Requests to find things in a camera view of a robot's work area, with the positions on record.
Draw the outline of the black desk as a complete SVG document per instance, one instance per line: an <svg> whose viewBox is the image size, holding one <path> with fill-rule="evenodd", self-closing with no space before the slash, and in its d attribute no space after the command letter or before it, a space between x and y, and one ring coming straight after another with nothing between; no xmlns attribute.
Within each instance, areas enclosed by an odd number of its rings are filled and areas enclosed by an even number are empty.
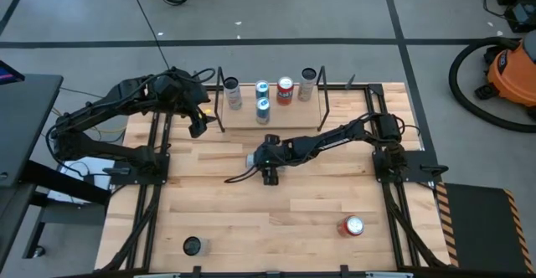
<svg viewBox="0 0 536 278"><path fill-rule="evenodd" d="M30 160L63 82L60 75L27 75L0 85L0 271L36 187L107 205L110 193Z"/></svg>

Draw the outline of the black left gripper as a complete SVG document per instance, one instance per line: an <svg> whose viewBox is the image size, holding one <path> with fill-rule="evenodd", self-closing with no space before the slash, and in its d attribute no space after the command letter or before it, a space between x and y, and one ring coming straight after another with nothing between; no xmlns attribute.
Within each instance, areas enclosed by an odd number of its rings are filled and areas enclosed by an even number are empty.
<svg viewBox="0 0 536 278"><path fill-rule="evenodd" d="M152 86L156 94L156 111L189 116L190 136L198 138L207 130L207 124L217 121L214 116L206 116L199 105L209 102L208 92L197 75L172 67L164 76L158 77Z"/></svg>

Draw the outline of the blue lit screen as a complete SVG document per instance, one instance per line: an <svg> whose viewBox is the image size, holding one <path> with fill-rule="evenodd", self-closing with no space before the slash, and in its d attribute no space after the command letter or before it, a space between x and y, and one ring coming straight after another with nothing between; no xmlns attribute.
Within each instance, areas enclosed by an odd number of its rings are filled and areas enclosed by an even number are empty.
<svg viewBox="0 0 536 278"><path fill-rule="evenodd" d="M0 85L25 81L25 76L0 60Z"/></svg>

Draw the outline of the wooden shelf with black frame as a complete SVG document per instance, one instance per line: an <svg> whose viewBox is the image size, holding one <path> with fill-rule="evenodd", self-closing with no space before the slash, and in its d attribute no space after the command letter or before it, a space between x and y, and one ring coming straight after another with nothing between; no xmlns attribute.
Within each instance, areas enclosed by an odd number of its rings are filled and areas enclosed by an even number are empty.
<svg viewBox="0 0 536 278"><path fill-rule="evenodd" d="M241 83L240 93L242 97L242 107L239 110L231 110L224 94L224 75L221 68L217 72L217 84L214 98L214 115L218 119L221 131L227 129L286 129L314 128L318 131L329 114L329 107L325 107L325 112L321 113L321 101L319 90L327 90L325 68L317 72L316 84L312 90L312 96L309 101L298 100L298 88L301 77L294 81L294 91L292 102L288 106L279 105L276 101L277 82L269 83L269 101L270 101L270 120L267 124L261 125L256 121L255 104L258 99L255 98L255 83Z"/></svg>

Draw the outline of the black equipment box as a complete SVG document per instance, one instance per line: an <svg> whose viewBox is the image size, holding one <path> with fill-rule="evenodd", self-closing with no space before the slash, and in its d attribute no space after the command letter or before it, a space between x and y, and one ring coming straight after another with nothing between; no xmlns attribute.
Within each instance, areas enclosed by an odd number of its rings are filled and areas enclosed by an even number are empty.
<svg viewBox="0 0 536 278"><path fill-rule="evenodd" d="M516 3L506 9L504 16L513 33L536 30L536 0Z"/></svg>

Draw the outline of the tall white black-top can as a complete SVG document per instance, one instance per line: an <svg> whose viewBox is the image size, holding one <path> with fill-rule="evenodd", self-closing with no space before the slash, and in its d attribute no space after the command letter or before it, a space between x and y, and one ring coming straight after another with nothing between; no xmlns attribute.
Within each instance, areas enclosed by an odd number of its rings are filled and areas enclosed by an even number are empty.
<svg viewBox="0 0 536 278"><path fill-rule="evenodd" d="M209 252L209 241L197 236L189 236L183 242L183 253L187 256L204 256Z"/></svg>
<svg viewBox="0 0 536 278"><path fill-rule="evenodd" d="M283 152L253 152L246 157L247 167L256 167L261 172L265 167L276 167L277 172L285 171L289 164Z"/></svg>
<svg viewBox="0 0 536 278"><path fill-rule="evenodd" d="M235 77L224 79L224 94L231 110L239 110L242 107L240 83Z"/></svg>
<svg viewBox="0 0 536 278"><path fill-rule="evenodd" d="M317 72L313 68L305 68L301 72L301 79L298 88L298 100L309 101L312 90L316 84Z"/></svg>

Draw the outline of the red soda can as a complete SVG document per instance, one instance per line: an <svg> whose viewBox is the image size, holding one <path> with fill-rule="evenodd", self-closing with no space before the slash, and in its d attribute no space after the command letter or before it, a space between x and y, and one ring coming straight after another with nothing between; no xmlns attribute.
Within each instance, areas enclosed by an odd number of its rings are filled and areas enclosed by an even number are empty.
<svg viewBox="0 0 536 278"><path fill-rule="evenodd" d="M277 82L276 101L279 105L288 106L292 102L294 82L290 77L281 77Z"/></svg>
<svg viewBox="0 0 536 278"><path fill-rule="evenodd" d="M356 237L364 231L364 222L358 216L349 215L338 222L337 231L342 237Z"/></svg>

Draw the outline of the black hazard-striped floor mat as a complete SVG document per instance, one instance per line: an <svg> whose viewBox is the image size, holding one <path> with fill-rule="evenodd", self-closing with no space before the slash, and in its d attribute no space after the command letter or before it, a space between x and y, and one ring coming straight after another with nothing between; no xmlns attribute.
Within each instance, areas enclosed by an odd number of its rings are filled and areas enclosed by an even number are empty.
<svg viewBox="0 0 536 278"><path fill-rule="evenodd" d="M438 183L435 196L452 265L536 278L511 191Z"/></svg>

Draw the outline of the black aluminium table frame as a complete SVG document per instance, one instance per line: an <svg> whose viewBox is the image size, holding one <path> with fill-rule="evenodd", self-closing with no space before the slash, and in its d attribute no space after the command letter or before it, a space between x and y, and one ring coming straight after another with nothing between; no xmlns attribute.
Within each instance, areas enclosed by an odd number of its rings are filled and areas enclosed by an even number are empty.
<svg viewBox="0 0 536 278"><path fill-rule="evenodd" d="M227 129L218 121L199 138L188 132L188 121L160 121L169 134L169 176L162 186L154 225L137 242L135 266L150 255L152 273L186 275L199 267L203 275L241 274L254 277L338 275L347 266L361 271L396 267L382 185L377 181L373 148L350 142L321 153L280 174L277 186L263 184L260 174L242 183L229 178L246 171L245 158L268 133L282 138L333 129L362 114L389 111L407 123L403 146L419 151L413 113L402 83L342 84L319 90L321 113L329 114L320 131L298 129ZM342 237L338 222L355 215L364 222L356 237ZM204 256L187 256L189 236L209 241Z"/></svg>

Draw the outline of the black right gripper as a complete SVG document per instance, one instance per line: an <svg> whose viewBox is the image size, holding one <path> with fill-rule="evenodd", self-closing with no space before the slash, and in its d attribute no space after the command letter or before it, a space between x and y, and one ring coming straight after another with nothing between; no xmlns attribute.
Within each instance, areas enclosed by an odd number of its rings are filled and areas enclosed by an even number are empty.
<svg viewBox="0 0 536 278"><path fill-rule="evenodd" d="M250 154L250 166L262 169L263 184L277 186L277 168L295 167L294 138L281 140L275 134L266 134L264 141Z"/></svg>

